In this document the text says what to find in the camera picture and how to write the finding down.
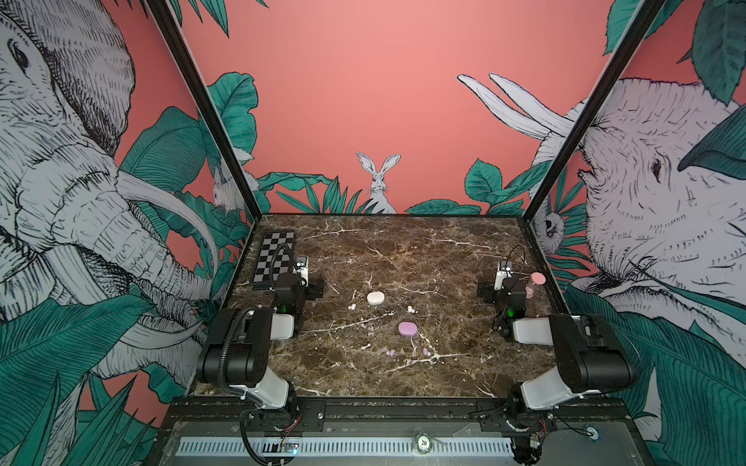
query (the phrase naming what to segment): small pink sphere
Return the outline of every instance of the small pink sphere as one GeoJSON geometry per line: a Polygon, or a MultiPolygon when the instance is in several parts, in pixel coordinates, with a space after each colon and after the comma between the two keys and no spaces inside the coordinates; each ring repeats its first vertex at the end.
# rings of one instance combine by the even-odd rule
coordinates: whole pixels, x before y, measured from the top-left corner
{"type": "Polygon", "coordinates": [[[543,285],[544,283],[547,283],[547,277],[545,277],[544,274],[540,272],[533,272],[531,274],[531,281],[534,282],[536,285],[543,285]]]}

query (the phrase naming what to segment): pink round disc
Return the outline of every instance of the pink round disc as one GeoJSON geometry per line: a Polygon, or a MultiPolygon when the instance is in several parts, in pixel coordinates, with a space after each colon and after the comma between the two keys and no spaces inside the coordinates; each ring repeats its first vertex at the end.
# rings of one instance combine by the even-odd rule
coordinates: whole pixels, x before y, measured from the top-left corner
{"type": "Polygon", "coordinates": [[[413,322],[402,322],[399,324],[399,333],[403,336],[417,335],[417,325],[413,322]]]}
{"type": "Polygon", "coordinates": [[[547,283],[547,277],[539,272],[533,272],[531,274],[531,281],[534,282],[536,285],[543,285],[547,283]]]}

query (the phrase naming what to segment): checkerboard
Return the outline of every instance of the checkerboard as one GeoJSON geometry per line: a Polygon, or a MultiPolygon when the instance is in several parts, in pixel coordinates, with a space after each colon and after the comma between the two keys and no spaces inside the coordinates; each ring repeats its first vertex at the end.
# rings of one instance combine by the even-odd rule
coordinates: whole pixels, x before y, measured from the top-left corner
{"type": "MultiPolygon", "coordinates": [[[[254,289],[269,289],[269,269],[272,266],[272,256],[282,243],[287,243],[292,250],[295,244],[295,232],[269,231],[264,233],[257,255],[257,265],[254,267],[254,278],[251,280],[254,289]]],[[[275,280],[279,274],[290,271],[291,266],[290,255],[288,255],[287,250],[282,251],[277,262],[275,262],[275,280]]]]}

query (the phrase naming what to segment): wallpaper mural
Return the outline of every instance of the wallpaper mural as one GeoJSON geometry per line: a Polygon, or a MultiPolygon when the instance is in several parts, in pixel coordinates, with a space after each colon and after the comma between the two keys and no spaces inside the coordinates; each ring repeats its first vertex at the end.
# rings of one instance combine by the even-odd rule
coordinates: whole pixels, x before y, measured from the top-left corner
{"type": "Polygon", "coordinates": [[[251,219],[144,7],[3,0],[0,33],[0,465],[136,465],[251,219]]]}
{"type": "Polygon", "coordinates": [[[533,226],[570,309],[636,359],[621,396],[657,464],[743,465],[746,3],[665,12],[533,226]]]}
{"type": "MultiPolygon", "coordinates": [[[[206,82],[246,76],[240,94],[213,99],[264,212],[521,215],[614,48],[612,0],[203,2],[213,20],[195,1],[170,2],[206,82]],[[500,43],[526,34],[536,39],[500,43]],[[547,40],[563,59],[544,58],[547,40]],[[570,113],[492,68],[539,83],[570,113]],[[545,79],[547,69],[566,79],[545,79]],[[471,76],[489,76],[512,103],[471,76]],[[236,143],[246,122],[256,147],[236,143]]],[[[615,13],[614,40],[633,11],[615,13]]]]}

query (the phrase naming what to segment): white oval object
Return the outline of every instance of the white oval object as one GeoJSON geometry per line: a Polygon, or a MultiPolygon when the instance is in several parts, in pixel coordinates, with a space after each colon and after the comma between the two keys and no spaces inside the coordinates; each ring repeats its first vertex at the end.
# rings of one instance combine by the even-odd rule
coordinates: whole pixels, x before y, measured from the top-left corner
{"type": "Polygon", "coordinates": [[[383,292],[370,292],[368,293],[368,303],[372,306],[377,306],[383,302],[386,295],[383,292]]]}

